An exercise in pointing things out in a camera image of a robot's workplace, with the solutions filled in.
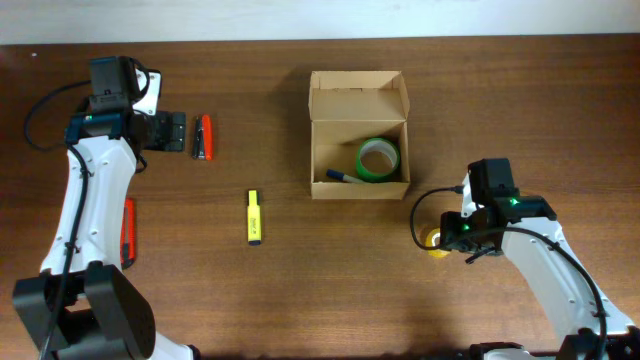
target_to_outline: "white wall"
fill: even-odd
[[[0,0],[0,44],[640,32],[640,0]]]

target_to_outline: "wooden desk surface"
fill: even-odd
[[[602,290],[640,321],[638,35],[0,47],[1,358],[36,353],[11,291],[37,275],[67,182],[64,151],[32,151],[22,119],[108,55],[162,71],[161,109],[216,114],[214,162],[147,152],[129,189],[139,258],[125,274],[174,340],[251,357],[556,349],[505,258],[467,266],[411,241],[418,195],[457,184],[483,157],[511,159],[517,185],[549,201]],[[413,186],[404,201],[312,201],[310,71],[380,69],[406,78]],[[45,106],[34,137],[60,140],[86,91]],[[259,247],[247,246],[247,189],[263,195]],[[421,226],[459,203],[434,197]]]

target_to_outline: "open cardboard box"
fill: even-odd
[[[309,89],[311,198],[402,199],[409,188],[407,117],[409,96],[399,71],[314,71]],[[326,176],[327,169],[358,177],[356,155],[372,137],[396,144],[395,178],[351,184]]]

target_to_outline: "green tape roll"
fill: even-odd
[[[371,152],[384,154],[391,161],[391,171],[387,173],[377,173],[370,171],[362,164],[362,157]],[[360,145],[356,159],[356,171],[360,179],[366,182],[379,183],[388,181],[400,165],[400,152],[398,148],[389,140],[383,138],[372,138]]]

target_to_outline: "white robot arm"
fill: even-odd
[[[507,159],[469,165],[462,186],[454,189],[463,195],[461,211],[442,215],[440,244],[437,249],[428,250],[438,257],[450,250],[474,254],[467,263],[483,255],[506,256],[527,280],[552,323],[561,345],[558,359],[596,355],[601,325],[605,325],[607,345],[603,358],[639,356],[640,336],[633,321],[595,283],[593,288],[589,285],[592,279],[569,247],[555,213],[541,197],[520,196]],[[436,244],[436,239],[429,241]],[[599,306],[604,317],[599,314]],[[475,350],[476,358],[534,359],[524,349],[510,344]]]
[[[41,359],[198,359],[193,346],[155,331],[151,307],[120,264],[125,196],[138,162],[146,166],[141,150],[181,151],[186,118],[157,114],[161,74],[135,59],[94,59],[91,74],[91,112],[74,115],[65,133],[69,180],[58,230],[40,276],[16,283],[14,307]],[[82,297],[90,309],[65,309]]]

